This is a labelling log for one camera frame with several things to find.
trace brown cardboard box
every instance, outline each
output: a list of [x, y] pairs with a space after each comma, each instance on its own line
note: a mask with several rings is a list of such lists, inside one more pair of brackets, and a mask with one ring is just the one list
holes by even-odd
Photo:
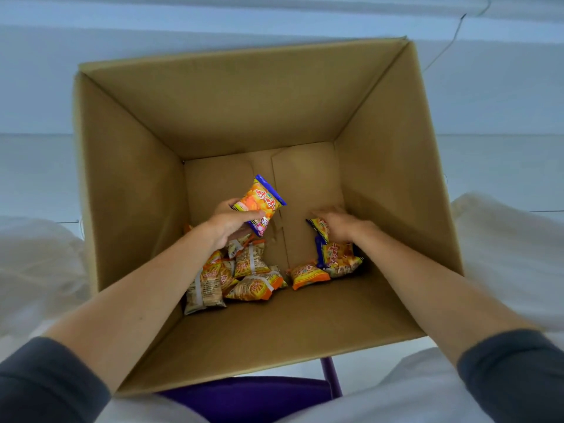
[[[310, 209], [345, 204], [458, 272], [415, 46], [405, 39], [80, 66], [75, 120], [96, 291], [242, 196], [288, 205], [266, 234], [281, 270], [315, 257]], [[121, 392], [158, 391], [424, 335], [370, 262], [267, 303], [169, 318]]]

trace dark gray sleeve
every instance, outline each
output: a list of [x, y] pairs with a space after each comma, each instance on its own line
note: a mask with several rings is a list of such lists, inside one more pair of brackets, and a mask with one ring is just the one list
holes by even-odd
[[91, 423], [108, 387], [68, 348], [36, 337], [0, 363], [2, 423]]
[[488, 338], [466, 351], [457, 369], [496, 423], [564, 422], [564, 352], [539, 331]]

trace purple stool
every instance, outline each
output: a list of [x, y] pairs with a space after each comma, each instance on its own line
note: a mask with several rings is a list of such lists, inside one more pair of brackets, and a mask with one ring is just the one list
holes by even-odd
[[325, 380], [297, 377], [230, 377], [160, 392], [211, 423], [272, 423], [342, 397], [333, 360], [321, 359]]

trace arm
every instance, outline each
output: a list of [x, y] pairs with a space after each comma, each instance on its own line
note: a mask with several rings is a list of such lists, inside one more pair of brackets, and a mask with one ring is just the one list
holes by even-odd
[[207, 258], [263, 217], [222, 202], [170, 248], [59, 320], [45, 336], [69, 348], [113, 393], [141, 358]]
[[537, 329], [455, 273], [385, 234], [370, 221], [321, 211], [331, 240], [351, 241], [377, 265], [420, 327], [454, 364], [495, 334]]

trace pile of snack bags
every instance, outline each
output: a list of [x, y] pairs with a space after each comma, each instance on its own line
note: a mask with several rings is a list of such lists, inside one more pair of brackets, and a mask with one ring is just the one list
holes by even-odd
[[[208, 307], [225, 307], [228, 299], [268, 300], [277, 289], [288, 287], [278, 267], [269, 267], [262, 259], [266, 244], [262, 238], [264, 231], [276, 210], [285, 205], [272, 186], [257, 175], [251, 189], [232, 208], [238, 211], [263, 210], [264, 217], [249, 221], [252, 233], [230, 240], [225, 248], [215, 251], [208, 258], [186, 291], [185, 315]], [[363, 261], [355, 255], [353, 244], [329, 242], [329, 228], [323, 219], [306, 221], [317, 232], [318, 261], [288, 270], [294, 291], [352, 273]]]

